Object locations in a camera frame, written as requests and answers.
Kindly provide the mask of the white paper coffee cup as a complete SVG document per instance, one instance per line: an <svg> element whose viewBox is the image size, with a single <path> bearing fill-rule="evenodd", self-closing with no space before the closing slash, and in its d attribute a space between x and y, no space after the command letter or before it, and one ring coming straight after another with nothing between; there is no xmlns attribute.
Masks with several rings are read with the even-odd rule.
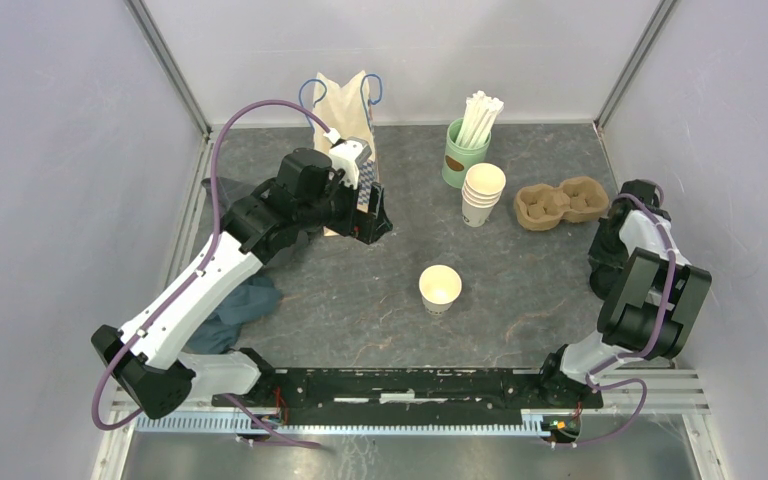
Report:
<svg viewBox="0 0 768 480"><path fill-rule="evenodd" d="M442 315L462 292L462 279L450 266L432 265L420 275L418 287L423 305L431 315Z"/></svg>

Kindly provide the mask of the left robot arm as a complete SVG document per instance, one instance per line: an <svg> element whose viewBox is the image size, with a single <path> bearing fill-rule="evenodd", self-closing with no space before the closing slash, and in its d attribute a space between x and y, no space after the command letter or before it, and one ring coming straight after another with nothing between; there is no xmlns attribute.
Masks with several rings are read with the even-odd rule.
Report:
<svg viewBox="0 0 768 480"><path fill-rule="evenodd" d="M359 207L360 170L370 157L370 146L357 138L326 153L299 148L286 155L275 177L227 209L197 258L142 313L93 333L106 375L140 413L160 419L192 396L237 394L255 408L272 399L273 379L248 354L189 354L185 344L234 288L300 234L328 229L372 244L391 231L379 183L368 184L368 205Z"/></svg>

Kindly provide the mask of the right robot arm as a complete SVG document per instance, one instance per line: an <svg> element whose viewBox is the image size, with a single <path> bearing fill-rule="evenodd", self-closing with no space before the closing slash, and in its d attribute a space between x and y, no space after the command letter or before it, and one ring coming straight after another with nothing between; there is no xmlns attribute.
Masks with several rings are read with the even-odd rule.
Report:
<svg viewBox="0 0 768 480"><path fill-rule="evenodd" d="M586 398L599 377L624 364L672 359L686 345L712 284L671 234L655 183L625 182L591 244L591 290L603 301L595 330L562 346L541 367L537 392L551 408Z"/></svg>

